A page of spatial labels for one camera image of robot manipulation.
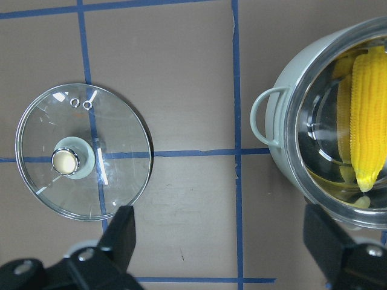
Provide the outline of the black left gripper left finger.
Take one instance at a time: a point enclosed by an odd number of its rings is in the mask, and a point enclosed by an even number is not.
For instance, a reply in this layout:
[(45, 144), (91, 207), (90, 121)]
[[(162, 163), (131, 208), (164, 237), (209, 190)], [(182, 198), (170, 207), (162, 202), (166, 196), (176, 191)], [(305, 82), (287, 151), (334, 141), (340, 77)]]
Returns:
[(117, 210), (97, 247), (119, 270), (126, 272), (135, 249), (133, 206), (122, 206)]

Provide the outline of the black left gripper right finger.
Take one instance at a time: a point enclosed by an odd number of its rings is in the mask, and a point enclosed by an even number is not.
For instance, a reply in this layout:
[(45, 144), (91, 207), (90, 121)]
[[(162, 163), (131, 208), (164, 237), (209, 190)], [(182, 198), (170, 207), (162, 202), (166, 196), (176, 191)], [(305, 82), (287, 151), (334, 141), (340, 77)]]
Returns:
[(303, 241), (313, 260), (331, 284), (339, 278), (357, 245), (317, 204), (305, 206)]

